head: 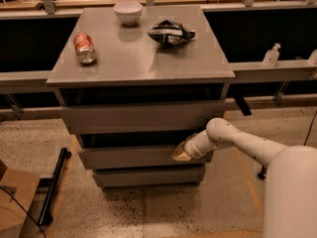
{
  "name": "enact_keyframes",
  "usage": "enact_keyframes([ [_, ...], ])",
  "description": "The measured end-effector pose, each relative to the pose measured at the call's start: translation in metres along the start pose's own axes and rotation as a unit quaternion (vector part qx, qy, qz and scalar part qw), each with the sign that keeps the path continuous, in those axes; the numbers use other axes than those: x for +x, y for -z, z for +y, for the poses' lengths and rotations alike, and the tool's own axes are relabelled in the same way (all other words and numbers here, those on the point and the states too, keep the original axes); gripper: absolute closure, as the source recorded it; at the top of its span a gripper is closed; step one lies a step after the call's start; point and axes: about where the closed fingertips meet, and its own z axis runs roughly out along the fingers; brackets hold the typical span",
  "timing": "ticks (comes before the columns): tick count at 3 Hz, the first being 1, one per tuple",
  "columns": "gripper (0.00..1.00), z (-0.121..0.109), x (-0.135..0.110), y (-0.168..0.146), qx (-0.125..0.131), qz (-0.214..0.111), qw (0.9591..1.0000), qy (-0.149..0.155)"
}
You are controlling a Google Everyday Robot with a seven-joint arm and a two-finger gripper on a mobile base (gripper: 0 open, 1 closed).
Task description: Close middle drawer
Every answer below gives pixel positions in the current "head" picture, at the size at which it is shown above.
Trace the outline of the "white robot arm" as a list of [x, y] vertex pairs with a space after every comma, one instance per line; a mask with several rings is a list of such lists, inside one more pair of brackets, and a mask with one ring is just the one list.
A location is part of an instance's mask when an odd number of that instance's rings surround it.
[[172, 158], [191, 161], [230, 146], [266, 168], [262, 238], [317, 238], [317, 149], [283, 145], [213, 118]]

